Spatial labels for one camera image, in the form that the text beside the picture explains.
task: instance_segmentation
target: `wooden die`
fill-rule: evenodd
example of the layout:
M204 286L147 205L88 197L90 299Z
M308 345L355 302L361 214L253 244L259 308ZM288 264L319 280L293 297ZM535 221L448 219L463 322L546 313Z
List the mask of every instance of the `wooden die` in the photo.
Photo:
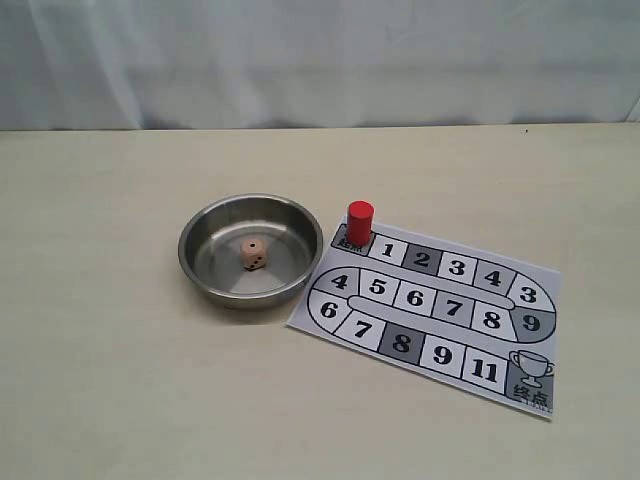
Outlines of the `wooden die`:
M267 250L258 238L246 238L240 246L242 264L247 270L256 270L267 263Z

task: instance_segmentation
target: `game board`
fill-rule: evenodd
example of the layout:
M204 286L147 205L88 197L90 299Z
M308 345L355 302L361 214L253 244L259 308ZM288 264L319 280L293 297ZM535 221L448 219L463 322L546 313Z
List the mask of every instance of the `game board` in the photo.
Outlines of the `game board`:
M558 272L346 218L288 325L550 418Z

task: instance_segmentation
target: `red cylinder token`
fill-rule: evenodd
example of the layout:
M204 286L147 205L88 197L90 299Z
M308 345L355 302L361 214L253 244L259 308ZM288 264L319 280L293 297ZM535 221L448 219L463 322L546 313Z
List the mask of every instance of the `red cylinder token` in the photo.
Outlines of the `red cylinder token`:
M371 237L373 205L362 200L349 205L347 212L347 242L364 247Z

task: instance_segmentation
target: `trophy icon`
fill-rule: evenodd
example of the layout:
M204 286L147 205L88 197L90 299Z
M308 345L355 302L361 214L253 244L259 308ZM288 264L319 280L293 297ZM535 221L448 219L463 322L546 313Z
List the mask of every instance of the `trophy icon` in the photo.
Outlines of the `trophy icon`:
M509 360L515 363L520 369L528 375L520 379L525 385L540 388L542 385L536 378L547 377L553 375L554 365L549 362L546 357L528 350L518 350L509 352Z

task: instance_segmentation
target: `stainless steel bowl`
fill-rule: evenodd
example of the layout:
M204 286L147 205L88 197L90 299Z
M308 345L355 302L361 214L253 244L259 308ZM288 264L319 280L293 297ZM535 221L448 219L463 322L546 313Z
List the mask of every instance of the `stainless steel bowl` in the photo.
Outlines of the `stainless steel bowl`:
M261 239L267 265L247 271L240 244ZM207 297L232 308L267 308L293 297L322 256L322 230L301 205L267 194L225 198L198 212L182 231L178 258Z

